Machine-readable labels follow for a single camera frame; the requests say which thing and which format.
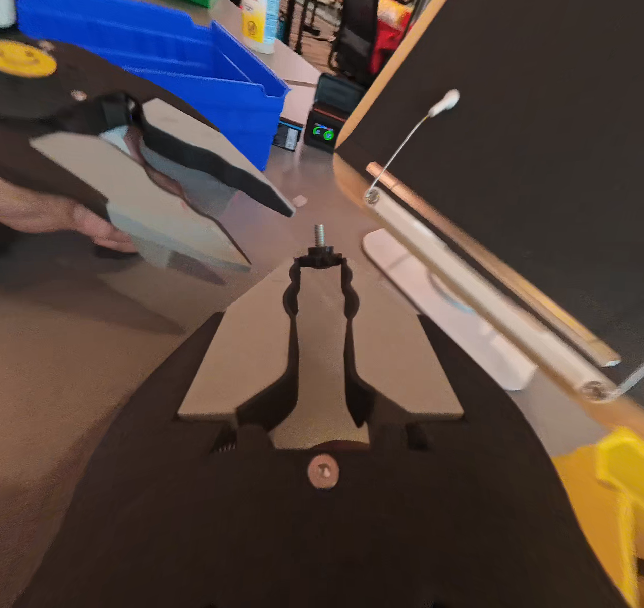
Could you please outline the red cloth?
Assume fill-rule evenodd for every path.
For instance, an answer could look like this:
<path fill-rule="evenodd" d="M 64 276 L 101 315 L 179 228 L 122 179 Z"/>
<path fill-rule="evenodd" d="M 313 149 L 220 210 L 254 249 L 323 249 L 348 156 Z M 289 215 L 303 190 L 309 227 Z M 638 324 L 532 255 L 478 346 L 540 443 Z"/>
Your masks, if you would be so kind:
<path fill-rule="evenodd" d="M 380 73 L 393 52 L 403 40 L 412 16 L 412 7 L 397 0 L 378 0 L 375 43 L 369 64 L 369 72 Z"/>

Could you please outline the black knob screw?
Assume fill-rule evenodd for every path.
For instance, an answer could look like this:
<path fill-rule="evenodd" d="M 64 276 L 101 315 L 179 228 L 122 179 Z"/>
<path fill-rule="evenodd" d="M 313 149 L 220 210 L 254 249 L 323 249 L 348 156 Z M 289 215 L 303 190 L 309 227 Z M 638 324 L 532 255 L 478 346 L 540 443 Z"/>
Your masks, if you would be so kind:
<path fill-rule="evenodd" d="M 326 243 L 325 225 L 315 224 L 313 235 L 313 245 L 308 248 L 306 254 L 296 257 L 294 263 L 300 268 L 312 269 L 341 266 L 345 258 L 341 253 L 335 252 L 332 245 Z"/>

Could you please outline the person's left hand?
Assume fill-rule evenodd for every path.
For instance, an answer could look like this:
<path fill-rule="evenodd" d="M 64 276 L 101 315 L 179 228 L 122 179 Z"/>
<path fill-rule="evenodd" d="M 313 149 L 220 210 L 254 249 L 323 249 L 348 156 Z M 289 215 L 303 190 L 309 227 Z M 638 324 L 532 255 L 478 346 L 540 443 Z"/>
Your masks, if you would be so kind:
<path fill-rule="evenodd" d="M 135 253 L 133 240 L 73 199 L 38 193 L 1 179 L 1 224 L 19 233 L 72 231 L 95 245 Z"/>

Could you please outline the black high-back office chair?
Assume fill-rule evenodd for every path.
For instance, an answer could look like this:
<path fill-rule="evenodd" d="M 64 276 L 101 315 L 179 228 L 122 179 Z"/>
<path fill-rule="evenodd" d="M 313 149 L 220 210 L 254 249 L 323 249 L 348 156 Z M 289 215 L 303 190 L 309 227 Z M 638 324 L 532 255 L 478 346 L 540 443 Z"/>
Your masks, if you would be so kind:
<path fill-rule="evenodd" d="M 372 81 L 370 72 L 377 37 L 379 0 L 342 0 L 341 19 L 328 57 L 328 67 L 361 85 Z"/>

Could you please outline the black charger case green lights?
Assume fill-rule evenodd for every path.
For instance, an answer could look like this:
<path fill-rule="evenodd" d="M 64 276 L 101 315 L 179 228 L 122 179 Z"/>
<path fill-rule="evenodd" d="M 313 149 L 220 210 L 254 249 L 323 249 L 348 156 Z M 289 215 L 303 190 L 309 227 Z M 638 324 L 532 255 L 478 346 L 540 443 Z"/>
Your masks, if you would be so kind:
<path fill-rule="evenodd" d="M 339 134 L 366 88 L 343 77 L 322 73 L 305 125 L 305 145 L 333 153 Z"/>

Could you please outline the blue plastic bin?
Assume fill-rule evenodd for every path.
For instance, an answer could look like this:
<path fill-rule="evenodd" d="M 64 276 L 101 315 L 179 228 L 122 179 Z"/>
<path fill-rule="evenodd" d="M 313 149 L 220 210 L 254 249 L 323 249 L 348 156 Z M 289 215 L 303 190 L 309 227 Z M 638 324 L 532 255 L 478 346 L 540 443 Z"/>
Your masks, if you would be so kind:
<path fill-rule="evenodd" d="M 289 91 L 222 26 L 137 0 L 17 0 L 33 38 L 82 47 L 192 106 L 266 169 Z"/>

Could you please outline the small black battery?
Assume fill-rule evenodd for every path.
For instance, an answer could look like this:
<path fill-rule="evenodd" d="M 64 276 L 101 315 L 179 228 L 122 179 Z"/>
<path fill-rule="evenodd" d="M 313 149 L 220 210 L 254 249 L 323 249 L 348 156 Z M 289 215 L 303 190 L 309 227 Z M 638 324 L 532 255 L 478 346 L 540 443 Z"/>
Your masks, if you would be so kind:
<path fill-rule="evenodd" d="M 301 122 L 280 117 L 272 139 L 272 145 L 289 152 L 295 152 L 304 130 Z"/>

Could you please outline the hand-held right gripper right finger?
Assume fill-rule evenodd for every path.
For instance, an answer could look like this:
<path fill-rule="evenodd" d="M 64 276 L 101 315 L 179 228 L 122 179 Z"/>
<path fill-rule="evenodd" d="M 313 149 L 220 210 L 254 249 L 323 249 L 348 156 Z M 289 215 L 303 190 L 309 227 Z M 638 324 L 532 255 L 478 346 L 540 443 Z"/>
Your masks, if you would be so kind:
<path fill-rule="evenodd" d="M 345 399 L 355 425 L 461 419 L 463 408 L 415 310 L 347 258 L 341 290 Z"/>

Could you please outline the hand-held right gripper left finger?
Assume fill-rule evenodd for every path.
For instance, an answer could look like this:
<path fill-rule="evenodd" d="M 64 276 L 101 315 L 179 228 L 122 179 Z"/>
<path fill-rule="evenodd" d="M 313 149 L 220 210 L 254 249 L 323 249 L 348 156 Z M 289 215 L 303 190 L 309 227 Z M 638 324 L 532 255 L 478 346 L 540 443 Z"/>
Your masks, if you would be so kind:
<path fill-rule="evenodd" d="M 232 428 L 276 428 L 298 398 L 298 341 L 293 305 L 293 260 L 279 265 L 221 317 L 178 416 Z"/>

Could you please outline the yellow plastic bin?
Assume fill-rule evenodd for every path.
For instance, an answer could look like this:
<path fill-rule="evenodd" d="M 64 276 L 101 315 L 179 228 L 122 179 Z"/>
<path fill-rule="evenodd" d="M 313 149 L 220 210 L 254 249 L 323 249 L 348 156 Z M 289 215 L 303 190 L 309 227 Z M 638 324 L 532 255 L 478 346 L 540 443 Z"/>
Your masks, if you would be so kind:
<path fill-rule="evenodd" d="M 643 438 L 619 427 L 552 461 L 604 570 L 630 607 L 642 607 Z"/>

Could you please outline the disinfecting wipes canister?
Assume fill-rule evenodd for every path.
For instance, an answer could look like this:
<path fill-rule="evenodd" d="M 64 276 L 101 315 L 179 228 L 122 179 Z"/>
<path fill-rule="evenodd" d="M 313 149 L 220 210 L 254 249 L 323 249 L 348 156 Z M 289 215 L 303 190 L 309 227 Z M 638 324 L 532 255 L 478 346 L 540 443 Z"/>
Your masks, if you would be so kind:
<path fill-rule="evenodd" d="M 281 0 L 241 0 L 241 29 L 246 46 L 261 54 L 273 54 Z"/>

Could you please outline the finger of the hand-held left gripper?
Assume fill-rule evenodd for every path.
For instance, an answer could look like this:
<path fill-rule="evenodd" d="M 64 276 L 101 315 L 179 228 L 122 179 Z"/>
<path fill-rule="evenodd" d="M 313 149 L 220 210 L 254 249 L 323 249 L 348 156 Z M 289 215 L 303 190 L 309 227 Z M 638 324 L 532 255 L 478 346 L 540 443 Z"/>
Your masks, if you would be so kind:
<path fill-rule="evenodd" d="M 166 266 L 176 253 L 212 268 L 250 270 L 219 221 L 236 191 L 152 152 L 136 128 L 99 137 L 59 132 L 30 145 L 105 196 L 112 225 L 151 264 Z"/>
<path fill-rule="evenodd" d="M 145 163 L 177 183 L 184 199 L 198 213 L 218 216 L 216 206 L 233 193 L 284 217 L 293 204 L 220 131 L 154 98 L 132 101 L 132 126 L 138 130 Z"/>

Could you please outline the black board white stand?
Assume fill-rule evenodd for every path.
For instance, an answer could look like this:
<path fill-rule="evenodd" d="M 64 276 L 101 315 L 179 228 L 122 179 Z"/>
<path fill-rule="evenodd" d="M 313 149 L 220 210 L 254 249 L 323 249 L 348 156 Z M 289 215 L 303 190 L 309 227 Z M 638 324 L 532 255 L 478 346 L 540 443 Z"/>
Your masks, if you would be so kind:
<path fill-rule="evenodd" d="M 431 0 L 334 164 L 448 293 L 643 436 L 643 0 Z"/>

